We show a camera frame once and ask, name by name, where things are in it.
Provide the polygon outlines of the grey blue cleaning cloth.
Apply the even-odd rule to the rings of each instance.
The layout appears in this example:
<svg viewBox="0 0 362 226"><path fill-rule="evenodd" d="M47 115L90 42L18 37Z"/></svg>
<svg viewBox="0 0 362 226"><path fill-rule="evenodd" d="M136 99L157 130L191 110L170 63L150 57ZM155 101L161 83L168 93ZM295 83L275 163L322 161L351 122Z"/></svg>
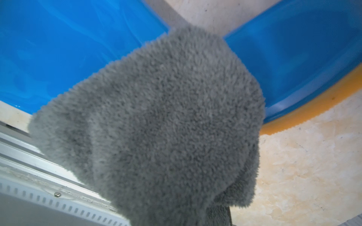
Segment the grey blue cleaning cloth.
<svg viewBox="0 0 362 226"><path fill-rule="evenodd" d="M255 194L264 118L256 78L191 25L57 96L28 130L133 226L230 226Z"/></svg>

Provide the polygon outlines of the blue rubber boot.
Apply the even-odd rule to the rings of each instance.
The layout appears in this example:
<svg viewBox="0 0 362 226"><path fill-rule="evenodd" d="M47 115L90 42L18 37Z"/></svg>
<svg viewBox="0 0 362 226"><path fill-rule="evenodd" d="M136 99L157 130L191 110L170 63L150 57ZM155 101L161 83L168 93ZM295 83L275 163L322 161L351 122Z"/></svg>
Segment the blue rubber boot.
<svg viewBox="0 0 362 226"><path fill-rule="evenodd" d="M1 122L26 131L42 105L170 27L145 1L1 1ZM280 1L225 41L262 87L262 134L362 88L361 1Z"/></svg>

